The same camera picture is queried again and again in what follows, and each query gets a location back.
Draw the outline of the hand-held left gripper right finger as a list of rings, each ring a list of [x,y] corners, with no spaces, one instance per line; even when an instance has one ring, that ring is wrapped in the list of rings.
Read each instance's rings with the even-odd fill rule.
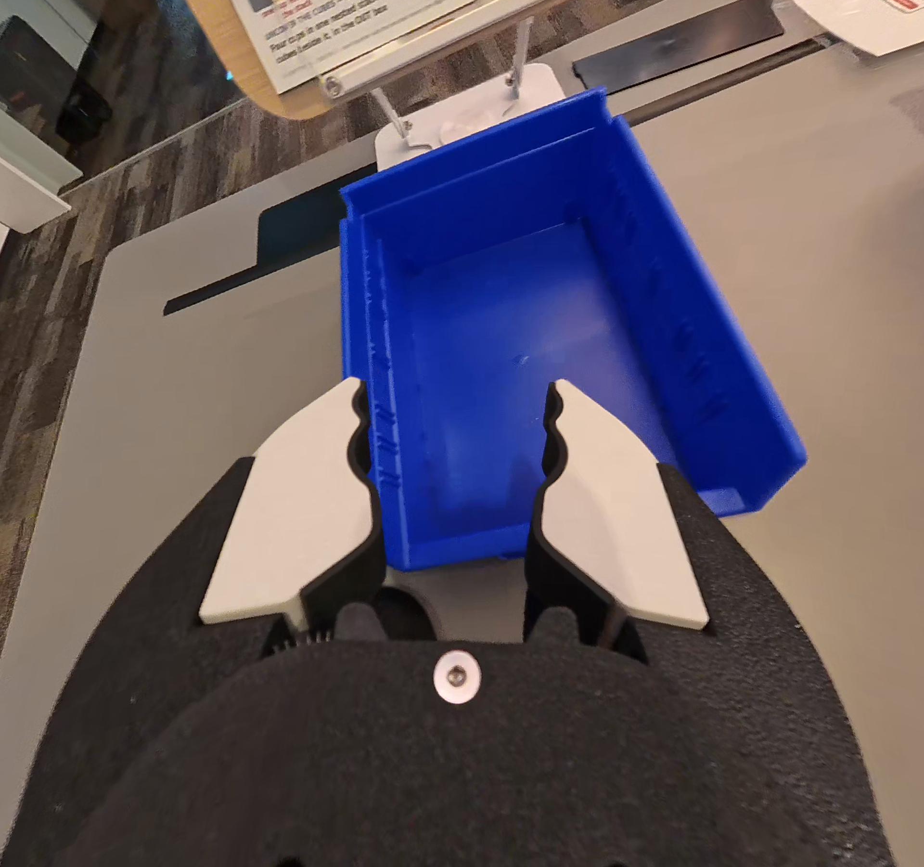
[[[565,608],[579,640],[640,650],[637,623],[701,632],[710,614],[662,465],[617,417],[568,380],[549,384],[544,478],[525,553],[524,637]]]

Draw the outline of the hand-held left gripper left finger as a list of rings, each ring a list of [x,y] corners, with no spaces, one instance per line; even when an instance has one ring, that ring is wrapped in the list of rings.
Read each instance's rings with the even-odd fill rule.
[[[330,635],[385,579],[365,384],[345,378],[256,450],[199,610],[203,624],[281,615]]]

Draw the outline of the blue plastic bin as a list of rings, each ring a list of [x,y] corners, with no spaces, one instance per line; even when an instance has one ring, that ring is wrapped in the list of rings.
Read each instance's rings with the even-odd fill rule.
[[[345,376],[366,384],[388,564],[522,556],[566,379],[719,517],[807,462],[781,399],[604,89],[341,190]]]

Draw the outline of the white display stand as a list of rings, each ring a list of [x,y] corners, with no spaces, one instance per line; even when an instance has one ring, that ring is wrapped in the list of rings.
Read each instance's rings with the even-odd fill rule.
[[[526,62],[533,22],[528,17],[517,24],[513,64],[502,76],[420,111],[401,116],[382,88],[373,89],[372,97],[388,120],[374,142],[377,169],[392,168],[565,98],[548,65]]]

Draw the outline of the instruction poster on stand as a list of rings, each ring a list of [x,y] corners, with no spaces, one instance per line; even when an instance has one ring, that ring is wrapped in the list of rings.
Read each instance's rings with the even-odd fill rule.
[[[382,88],[397,78],[416,72],[433,61],[498,33],[513,24],[523,24],[537,14],[572,0],[478,0],[434,20],[410,33],[396,46],[384,46],[384,56],[376,51],[354,61],[360,70],[350,70],[350,80],[335,84],[328,75],[313,78],[294,89],[276,92],[260,56],[248,37],[232,0],[186,0],[194,17],[230,71],[242,93],[262,110],[292,120],[309,120],[341,108],[356,97]]]

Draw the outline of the black floor box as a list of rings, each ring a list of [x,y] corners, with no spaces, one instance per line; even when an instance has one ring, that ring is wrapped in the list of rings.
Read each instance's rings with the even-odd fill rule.
[[[65,155],[95,140],[111,120],[107,100],[29,24],[1,24],[2,108]]]

